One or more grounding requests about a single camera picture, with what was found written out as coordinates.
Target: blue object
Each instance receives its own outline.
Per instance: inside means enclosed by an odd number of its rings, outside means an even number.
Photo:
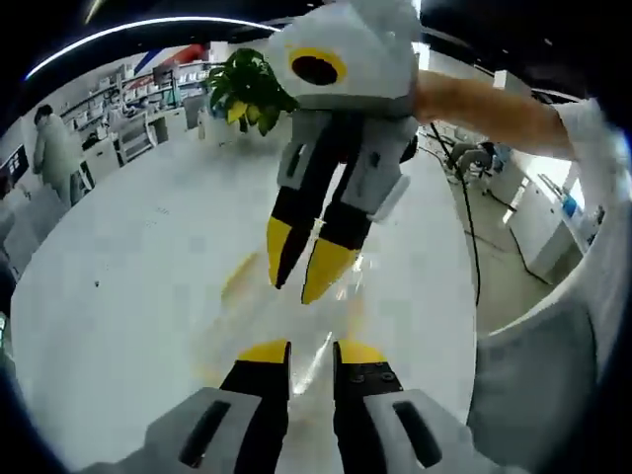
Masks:
[[[566,212],[566,215],[573,217],[575,210],[577,209],[577,201],[571,195],[564,195],[562,200],[562,209]]]

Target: cabinet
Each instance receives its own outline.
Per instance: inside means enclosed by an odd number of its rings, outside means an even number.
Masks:
[[[117,151],[114,143],[109,138],[95,143],[91,148],[84,151],[83,158],[90,171],[93,185],[98,185],[109,174],[119,168]]]
[[[551,201],[535,184],[529,183],[509,220],[524,265],[548,282],[551,270],[574,244],[562,212],[557,200]]]
[[[167,136],[170,140],[177,140],[187,133],[187,115],[184,108],[173,109],[164,113],[167,126]]]

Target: white table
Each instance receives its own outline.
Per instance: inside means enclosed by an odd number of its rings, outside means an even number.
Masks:
[[[112,174],[66,214],[18,284],[17,376],[71,469],[139,448],[149,423],[203,385],[193,333],[264,245],[277,193],[277,153],[228,149],[172,140]],[[421,155],[404,169],[411,187],[365,245],[375,269],[357,337],[464,423],[476,349],[465,237],[437,161]],[[322,406],[331,411],[331,399]],[[290,424],[277,472],[342,472],[328,417]]]

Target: cable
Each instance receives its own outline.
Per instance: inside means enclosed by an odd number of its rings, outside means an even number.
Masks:
[[[456,176],[456,179],[461,182],[461,186],[463,187],[463,197],[465,198],[465,209],[467,211],[467,220],[469,221],[469,224],[470,224],[470,233],[472,235],[472,247],[474,248],[474,266],[476,267],[476,306],[478,306],[478,301],[481,298],[481,267],[478,262],[478,248],[476,247],[476,234],[474,233],[474,222],[472,221],[472,209],[470,209],[470,199],[467,195],[467,185],[465,184],[465,178],[463,177],[463,173],[461,173],[461,170],[459,169],[457,163],[455,163],[454,160],[452,160],[452,157],[447,151],[447,147],[445,146],[445,143],[443,143],[443,140],[440,138],[438,131],[436,131],[435,124],[432,122],[431,122],[431,128],[433,129],[434,136],[436,137],[437,141],[441,145],[441,148],[443,148],[443,153],[445,153],[447,161],[449,161],[450,166],[454,169],[454,175]]]
[[[428,148],[424,148],[423,146],[420,146],[419,149],[420,150],[424,150],[429,155],[433,155],[433,157],[438,160],[438,162],[441,164],[441,166],[443,166],[443,160],[441,160],[441,157],[438,156],[436,153],[434,153],[433,151],[430,151]]]

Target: shelf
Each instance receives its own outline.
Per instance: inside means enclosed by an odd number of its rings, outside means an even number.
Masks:
[[[143,94],[142,96],[138,96],[138,97],[135,97],[135,98],[130,99],[128,101],[125,101],[125,103],[126,104],[131,104],[132,102],[140,101],[140,100],[144,99],[145,97],[155,96],[156,94],[162,94],[163,92],[169,91],[170,89],[171,89],[171,86],[163,87],[162,89],[158,89],[155,92],[148,92],[147,94]]]
[[[85,122],[83,125],[78,126],[78,127],[77,127],[77,129],[76,129],[75,131],[81,131],[81,130],[83,130],[84,128],[87,128],[88,126],[92,125],[95,121],[97,121],[97,120],[101,119],[101,118],[102,118],[105,114],[106,114],[106,113],[105,113],[105,112],[103,112],[102,114],[100,114],[100,115],[98,115],[98,116],[96,116],[96,117],[90,118],[90,119],[89,119],[87,122]]]
[[[149,77],[149,76],[153,76],[154,73],[153,72],[148,72],[146,74],[139,74],[137,76],[134,76],[130,79],[123,79],[122,81],[120,81],[121,84],[127,84],[129,82],[133,82],[133,81],[137,81],[138,79],[142,79],[143,77]]]
[[[102,94],[105,94],[108,91],[111,91],[114,87],[116,87],[116,84],[113,84],[112,86],[106,87],[104,89],[101,89],[100,91],[95,92],[94,94],[92,94],[91,96],[86,97],[85,99],[83,99],[82,101],[79,101],[77,104],[75,104],[74,106],[72,106],[70,109],[68,109],[67,111],[61,113],[61,117],[67,116],[68,114],[70,114],[72,111],[74,111],[75,109],[78,109],[79,107],[83,106],[84,104],[87,104],[88,102],[92,101],[94,98],[99,97]]]
[[[182,86],[194,86],[197,84],[203,84],[204,82],[206,82],[205,79],[200,79],[199,81],[190,81],[190,82],[183,82],[182,84],[178,84],[178,87],[182,87]]]
[[[187,62],[185,64],[180,64],[180,67],[190,67],[190,66],[206,66],[206,65],[219,65],[221,62],[210,62],[210,61],[198,61],[198,62]]]

